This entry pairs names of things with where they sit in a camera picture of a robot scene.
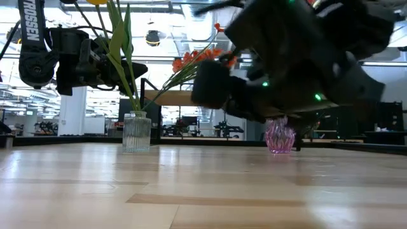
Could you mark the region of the purple glass vase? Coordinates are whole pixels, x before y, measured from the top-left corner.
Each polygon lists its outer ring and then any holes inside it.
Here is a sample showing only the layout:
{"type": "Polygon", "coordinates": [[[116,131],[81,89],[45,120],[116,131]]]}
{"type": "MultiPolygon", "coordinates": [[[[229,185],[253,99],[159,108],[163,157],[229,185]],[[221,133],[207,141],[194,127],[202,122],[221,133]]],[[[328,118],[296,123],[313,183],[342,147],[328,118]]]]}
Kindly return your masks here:
{"type": "Polygon", "coordinates": [[[265,131],[265,142],[273,154],[289,153],[295,142],[295,131],[287,126],[286,116],[268,122],[265,131]]]}

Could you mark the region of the black aluminium table frame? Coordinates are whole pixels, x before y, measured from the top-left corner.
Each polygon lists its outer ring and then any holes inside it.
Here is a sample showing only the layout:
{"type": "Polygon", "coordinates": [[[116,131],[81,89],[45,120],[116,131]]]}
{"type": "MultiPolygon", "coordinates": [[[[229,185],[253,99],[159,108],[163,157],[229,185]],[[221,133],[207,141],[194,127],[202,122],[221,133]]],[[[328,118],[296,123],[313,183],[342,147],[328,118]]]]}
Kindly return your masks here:
{"type": "MultiPolygon", "coordinates": [[[[266,93],[265,89],[245,89],[240,90],[240,95],[243,101],[252,105],[254,108],[258,108],[257,114],[262,111],[272,110],[271,103],[267,100],[270,96],[266,93]]],[[[354,151],[371,151],[375,153],[389,153],[395,155],[407,156],[407,146],[400,144],[380,144],[380,143],[357,143],[354,140],[351,141],[333,141],[333,142],[303,142],[301,140],[302,135],[306,132],[305,124],[311,122],[310,118],[290,118],[289,127],[292,127],[296,131],[296,137],[294,147],[297,151],[301,148],[334,148],[334,149],[347,149],[354,151]]],[[[4,131],[6,125],[0,121],[0,131],[4,131]]],[[[150,143],[154,144],[157,133],[157,128],[153,128],[151,134],[150,143]]],[[[43,137],[15,137],[11,134],[0,134],[0,148],[7,148],[8,146],[39,146],[48,144],[70,144],[70,143],[85,143],[85,142],[100,142],[100,143],[122,143],[122,137],[95,137],[90,135],[65,135],[58,136],[43,136],[43,137]]]]}

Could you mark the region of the black equipment cabinet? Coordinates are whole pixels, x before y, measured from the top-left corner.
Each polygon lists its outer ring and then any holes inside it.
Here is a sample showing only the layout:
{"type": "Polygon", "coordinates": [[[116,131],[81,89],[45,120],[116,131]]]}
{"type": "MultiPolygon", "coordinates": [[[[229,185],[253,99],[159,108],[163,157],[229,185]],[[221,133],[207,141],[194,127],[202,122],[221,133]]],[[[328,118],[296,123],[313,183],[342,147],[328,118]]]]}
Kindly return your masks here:
{"type": "Polygon", "coordinates": [[[401,102],[376,102],[367,107],[367,116],[361,123],[363,131],[376,128],[402,132],[404,130],[403,105],[401,102]]]}
{"type": "Polygon", "coordinates": [[[356,124],[354,110],[351,106],[339,106],[319,111],[321,130],[336,130],[344,132],[356,124]]]}

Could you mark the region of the clear ribbed glass vase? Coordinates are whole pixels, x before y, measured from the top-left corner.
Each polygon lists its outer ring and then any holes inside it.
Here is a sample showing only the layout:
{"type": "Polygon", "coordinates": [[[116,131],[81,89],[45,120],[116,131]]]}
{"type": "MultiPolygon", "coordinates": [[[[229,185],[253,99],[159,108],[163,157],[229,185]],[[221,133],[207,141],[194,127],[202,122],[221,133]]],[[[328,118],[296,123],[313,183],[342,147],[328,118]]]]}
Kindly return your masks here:
{"type": "Polygon", "coordinates": [[[123,119],[123,152],[148,151],[151,139],[151,119],[145,111],[131,111],[123,119]]]}

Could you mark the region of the white building pillar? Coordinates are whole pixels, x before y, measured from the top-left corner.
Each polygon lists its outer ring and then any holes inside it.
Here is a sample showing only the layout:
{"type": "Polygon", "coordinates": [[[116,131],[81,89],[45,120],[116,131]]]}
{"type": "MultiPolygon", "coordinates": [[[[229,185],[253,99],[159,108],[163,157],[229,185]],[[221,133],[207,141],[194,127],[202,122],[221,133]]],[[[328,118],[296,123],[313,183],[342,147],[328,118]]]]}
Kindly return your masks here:
{"type": "Polygon", "coordinates": [[[75,87],[71,96],[61,96],[58,136],[84,134],[86,93],[86,87],[75,87]]]}

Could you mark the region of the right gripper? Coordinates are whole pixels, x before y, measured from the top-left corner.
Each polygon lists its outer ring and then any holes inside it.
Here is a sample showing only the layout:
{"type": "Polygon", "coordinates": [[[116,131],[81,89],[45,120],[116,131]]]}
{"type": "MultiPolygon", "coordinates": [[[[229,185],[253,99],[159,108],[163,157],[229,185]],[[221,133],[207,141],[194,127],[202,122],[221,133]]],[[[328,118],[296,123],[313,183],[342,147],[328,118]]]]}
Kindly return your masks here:
{"type": "Polygon", "coordinates": [[[228,67],[204,60],[198,65],[191,101],[210,109],[224,104],[229,115],[260,123],[275,116],[303,121],[306,112],[336,106],[354,106],[364,116],[385,89],[350,52],[335,47],[313,48],[281,72],[262,62],[250,76],[230,77],[228,67]]]}

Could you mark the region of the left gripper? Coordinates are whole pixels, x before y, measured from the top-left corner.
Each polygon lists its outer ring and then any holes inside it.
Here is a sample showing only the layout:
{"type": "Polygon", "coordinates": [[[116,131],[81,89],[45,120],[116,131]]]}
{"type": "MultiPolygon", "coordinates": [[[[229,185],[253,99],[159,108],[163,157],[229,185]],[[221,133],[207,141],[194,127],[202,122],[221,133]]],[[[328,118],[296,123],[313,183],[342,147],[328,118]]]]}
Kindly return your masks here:
{"type": "MultiPolygon", "coordinates": [[[[127,95],[116,68],[110,60],[105,60],[101,39],[92,39],[79,29],[59,27],[56,29],[56,51],[59,55],[57,91],[60,95],[71,96],[74,87],[96,88],[99,85],[118,87],[121,93],[127,95]]],[[[121,61],[121,66],[130,91],[135,94],[135,80],[147,73],[148,67],[132,62],[132,79],[126,60],[121,61]]]]}

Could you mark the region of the black round ceiling fixture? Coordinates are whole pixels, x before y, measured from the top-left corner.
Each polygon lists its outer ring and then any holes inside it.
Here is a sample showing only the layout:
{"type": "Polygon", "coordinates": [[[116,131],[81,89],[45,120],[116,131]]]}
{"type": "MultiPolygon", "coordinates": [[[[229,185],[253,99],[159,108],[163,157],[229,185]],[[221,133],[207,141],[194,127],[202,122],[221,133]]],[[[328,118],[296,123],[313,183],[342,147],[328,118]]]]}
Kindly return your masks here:
{"type": "Polygon", "coordinates": [[[149,46],[159,46],[160,45],[159,32],[157,30],[148,31],[145,40],[149,46]]]}
{"type": "Polygon", "coordinates": [[[7,32],[6,38],[9,39],[11,37],[11,42],[14,44],[20,44],[21,43],[21,29],[17,27],[14,29],[13,27],[7,32]]]}

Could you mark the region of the red artificial flower bunch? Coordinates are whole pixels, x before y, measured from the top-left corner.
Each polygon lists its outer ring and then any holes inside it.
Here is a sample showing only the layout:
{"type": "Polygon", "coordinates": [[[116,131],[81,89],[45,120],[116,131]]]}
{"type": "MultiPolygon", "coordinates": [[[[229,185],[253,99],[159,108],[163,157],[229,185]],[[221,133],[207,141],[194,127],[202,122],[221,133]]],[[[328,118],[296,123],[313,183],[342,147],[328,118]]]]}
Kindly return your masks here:
{"type": "Polygon", "coordinates": [[[162,89],[143,107],[143,111],[171,88],[194,80],[197,76],[198,66],[204,60],[217,60],[229,69],[236,63],[237,50],[226,52],[220,48],[211,48],[212,42],[216,39],[217,35],[220,32],[224,32],[224,27],[221,27],[219,23],[215,23],[214,28],[216,30],[215,36],[202,50],[193,50],[191,53],[186,52],[184,57],[175,59],[172,62],[173,74],[163,84],[162,89]]]}

